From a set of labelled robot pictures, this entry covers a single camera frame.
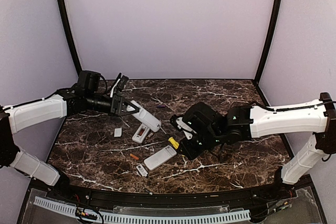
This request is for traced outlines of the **yellow handled screwdriver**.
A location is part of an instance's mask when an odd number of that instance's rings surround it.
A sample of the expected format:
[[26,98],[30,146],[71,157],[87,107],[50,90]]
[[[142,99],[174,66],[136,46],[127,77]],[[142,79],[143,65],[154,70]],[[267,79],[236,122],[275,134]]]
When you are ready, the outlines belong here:
[[160,127],[160,129],[168,137],[169,143],[174,147],[175,150],[177,150],[179,148],[179,143],[173,137],[169,136],[163,127]]

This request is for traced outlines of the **small white battery cover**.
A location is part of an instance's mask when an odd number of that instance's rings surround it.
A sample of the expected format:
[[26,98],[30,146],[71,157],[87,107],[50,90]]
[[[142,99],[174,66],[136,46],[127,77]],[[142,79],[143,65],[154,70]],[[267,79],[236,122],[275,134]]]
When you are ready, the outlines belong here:
[[122,128],[116,128],[114,129],[114,137],[121,137],[122,136]]

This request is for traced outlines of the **white remote control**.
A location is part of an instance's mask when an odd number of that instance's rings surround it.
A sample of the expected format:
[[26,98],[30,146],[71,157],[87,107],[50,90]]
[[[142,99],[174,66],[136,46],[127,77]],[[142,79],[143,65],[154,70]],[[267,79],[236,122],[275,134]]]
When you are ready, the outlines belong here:
[[161,121],[134,100],[132,100],[131,103],[139,108],[139,112],[132,113],[132,116],[143,123],[145,126],[149,127],[151,131],[159,131],[162,125]]
[[166,146],[165,148],[146,158],[144,160],[144,164],[149,170],[154,170],[176,155],[177,152],[173,147]]

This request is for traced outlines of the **white remote with display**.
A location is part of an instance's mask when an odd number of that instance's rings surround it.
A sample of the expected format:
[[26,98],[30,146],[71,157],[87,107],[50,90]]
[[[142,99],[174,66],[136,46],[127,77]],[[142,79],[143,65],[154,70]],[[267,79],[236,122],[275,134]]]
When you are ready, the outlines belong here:
[[137,129],[137,131],[135,132],[135,134],[133,135],[132,140],[139,144],[143,143],[149,131],[150,131],[150,128],[142,123]]

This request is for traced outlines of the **orange AAA battery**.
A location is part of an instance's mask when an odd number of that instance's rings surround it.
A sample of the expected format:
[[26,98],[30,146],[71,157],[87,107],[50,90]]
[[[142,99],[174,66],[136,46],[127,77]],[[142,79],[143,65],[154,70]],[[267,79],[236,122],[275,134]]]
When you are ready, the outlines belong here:
[[130,156],[132,157],[132,158],[134,158],[135,160],[139,160],[139,158],[137,157],[137,156],[135,156],[134,154],[130,154]]

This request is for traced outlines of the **white battery compartment cover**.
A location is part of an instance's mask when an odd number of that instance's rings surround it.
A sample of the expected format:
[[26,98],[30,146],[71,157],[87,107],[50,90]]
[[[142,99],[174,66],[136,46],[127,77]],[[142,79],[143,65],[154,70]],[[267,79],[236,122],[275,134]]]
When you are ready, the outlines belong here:
[[147,177],[148,172],[146,171],[146,169],[141,164],[136,166],[136,169],[142,177]]

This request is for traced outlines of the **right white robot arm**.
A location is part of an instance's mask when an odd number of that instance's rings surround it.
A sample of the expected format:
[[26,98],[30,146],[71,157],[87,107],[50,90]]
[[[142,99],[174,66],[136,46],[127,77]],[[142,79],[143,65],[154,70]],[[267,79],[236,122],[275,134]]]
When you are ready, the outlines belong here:
[[288,191],[319,161],[335,154],[335,101],[326,92],[318,99],[302,104],[268,107],[257,102],[235,106],[226,115],[199,102],[183,115],[171,118],[171,124],[186,137],[178,153],[194,160],[218,145],[231,145],[274,134],[310,132],[304,147],[280,169],[280,179],[268,188],[273,200]]

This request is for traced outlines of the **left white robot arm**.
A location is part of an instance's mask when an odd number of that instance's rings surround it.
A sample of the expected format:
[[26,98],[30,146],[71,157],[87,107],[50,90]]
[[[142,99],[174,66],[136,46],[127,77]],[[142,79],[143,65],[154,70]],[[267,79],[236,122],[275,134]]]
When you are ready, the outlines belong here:
[[96,111],[110,116],[135,114],[140,108],[122,95],[128,77],[119,74],[112,87],[98,91],[103,76],[94,71],[83,70],[77,82],[70,88],[56,90],[51,95],[34,101],[1,107],[1,167],[11,167],[30,178],[53,187],[54,193],[63,201],[74,197],[68,177],[54,166],[29,154],[14,142],[14,135],[26,129],[37,130],[50,121]]

